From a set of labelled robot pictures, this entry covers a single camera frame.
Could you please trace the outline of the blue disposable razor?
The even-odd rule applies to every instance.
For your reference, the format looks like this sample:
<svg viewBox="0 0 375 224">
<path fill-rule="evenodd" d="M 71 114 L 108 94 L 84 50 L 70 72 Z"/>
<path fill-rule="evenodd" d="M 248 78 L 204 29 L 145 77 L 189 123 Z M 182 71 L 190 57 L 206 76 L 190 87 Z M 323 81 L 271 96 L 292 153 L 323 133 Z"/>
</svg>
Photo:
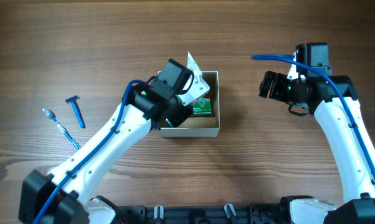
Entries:
<svg viewBox="0 0 375 224">
<path fill-rule="evenodd" d="M 80 125 L 81 128 L 85 128 L 85 123 L 84 123 L 84 120 L 83 120 L 83 117 L 82 117 L 82 114 L 81 114 L 81 111 L 80 111 L 80 108 L 77 104 L 77 100 L 79 99 L 80 97 L 75 95 L 75 96 L 72 96 L 68 99 L 65 100 L 65 102 L 67 104 L 71 104 L 72 105 L 72 108 L 73 108 L 73 111 L 77 117 L 77 121 Z"/>
</svg>

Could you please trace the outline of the green Dettol soap box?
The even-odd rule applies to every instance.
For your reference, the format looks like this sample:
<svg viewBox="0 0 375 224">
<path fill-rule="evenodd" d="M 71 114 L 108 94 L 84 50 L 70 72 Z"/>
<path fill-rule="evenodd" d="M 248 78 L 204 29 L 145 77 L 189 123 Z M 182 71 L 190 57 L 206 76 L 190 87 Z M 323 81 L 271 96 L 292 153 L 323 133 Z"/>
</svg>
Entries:
<svg viewBox="0 0 375 224">
<path fill-rule="evenodd" d="M 207 116 L 212 114 L 211 99 L 200 98 L 192 102 L 193 116 Z"/>
</svg>

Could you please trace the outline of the teal Colgate toothpaste tube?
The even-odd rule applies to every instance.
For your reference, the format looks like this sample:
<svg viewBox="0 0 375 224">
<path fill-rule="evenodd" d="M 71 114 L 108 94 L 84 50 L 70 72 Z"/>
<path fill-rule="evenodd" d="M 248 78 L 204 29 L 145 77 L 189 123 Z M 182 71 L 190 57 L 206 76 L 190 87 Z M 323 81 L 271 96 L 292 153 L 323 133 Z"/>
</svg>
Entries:
<svg viewBox="0 0 375 224">
<path fill-rule="evenodd" d="M 166 118 L 165 120 L 166 120 L 166 122 L 169 124 L 169 126 L 170 126 L 171 128 L 174 127 L 173 124 L 172 124 L 172 122 L 171 122 L 168 118 Z"/>
</svg>

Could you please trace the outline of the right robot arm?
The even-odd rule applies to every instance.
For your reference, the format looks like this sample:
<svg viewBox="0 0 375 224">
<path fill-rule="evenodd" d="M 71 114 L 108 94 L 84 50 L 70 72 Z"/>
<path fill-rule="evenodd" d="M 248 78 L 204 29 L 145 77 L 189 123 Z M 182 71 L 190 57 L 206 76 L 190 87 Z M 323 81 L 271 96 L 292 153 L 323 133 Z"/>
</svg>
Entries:
<svg viewBox="0 0 375 224">
<path fill-rule="evenodd" d="M 254 55 L 291 65 L 288 74 L 267 71 L 259 87 L 262 98 L 284 102 L 313 115 L 324 132 L 343 189 L 340 206 L 307 195 L 282 197 L 284 223 L 375 223 L 375 148 L 361 116 L 358 92 L 350 77 L 333 75 L 325 42 L 297 45 L 291 55 Z"/>
</svg>

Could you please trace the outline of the white lotion tube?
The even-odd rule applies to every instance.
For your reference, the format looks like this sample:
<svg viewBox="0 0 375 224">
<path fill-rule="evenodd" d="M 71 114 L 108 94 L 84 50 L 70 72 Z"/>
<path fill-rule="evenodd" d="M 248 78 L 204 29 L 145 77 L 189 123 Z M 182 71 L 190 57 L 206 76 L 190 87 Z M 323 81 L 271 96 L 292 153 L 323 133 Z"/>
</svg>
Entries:
<svg viewBox="0 0 375 224">
<path fill-rule="evenodd" d="M 190 52 L 187 53 L 187 68 L 192 70 L 193 73 L 197 76 L 202 75 L 202 71 L 199 68 L 196 61 L 193 59 L 193 56 L 190 54 Z"/>
</svg>

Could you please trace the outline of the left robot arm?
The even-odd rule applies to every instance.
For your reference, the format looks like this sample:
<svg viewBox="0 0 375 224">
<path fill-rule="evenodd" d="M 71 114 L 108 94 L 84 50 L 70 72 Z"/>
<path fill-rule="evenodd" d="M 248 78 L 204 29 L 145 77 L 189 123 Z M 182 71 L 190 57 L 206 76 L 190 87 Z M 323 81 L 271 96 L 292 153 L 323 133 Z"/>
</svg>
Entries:
<svg viewBox="0 0 375 224">
<path fill-rule="evenodd" d="M 179 126 L 192 114 L 184 99 L 199 74 L 169 59 L 147 81 L 132 80 L 113 116 L 85 145 L 48 174 L 33 170 L 23 181 L 18 219 L 22 223 L 114 223 L 118 212 L 91 195 L 104 175 L 135 143 L 166 120 Z"/>
</svg>

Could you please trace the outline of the blue white toothbrush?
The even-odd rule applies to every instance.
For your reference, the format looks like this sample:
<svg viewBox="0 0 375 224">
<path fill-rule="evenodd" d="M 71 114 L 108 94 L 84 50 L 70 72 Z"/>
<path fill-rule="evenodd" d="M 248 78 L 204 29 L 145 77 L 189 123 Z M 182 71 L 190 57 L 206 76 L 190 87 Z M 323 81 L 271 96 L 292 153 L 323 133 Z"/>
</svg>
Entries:
<svg viewBox="0 0 375 224">
<path fill-rule="evenodd" d="M 56 127 L 59 129 L 59 131 L 65 135 L 65 137 L 70 141 L 70 143 L 73 145 L 74 148 L 76 148 L 76 150 L 79 150 L 80 149 L 80 145 L 76 142 L 76 140 L 69 134 L 69 132 L 64 128 L 64 126 L 62 126 L 56 119 L 55 117 L 55 114 L 47 109 L 47 108 L 43 108 L 43 113 L 49 118 L 51 119 L 55 124 L 56 124 Z"/>
</svg>

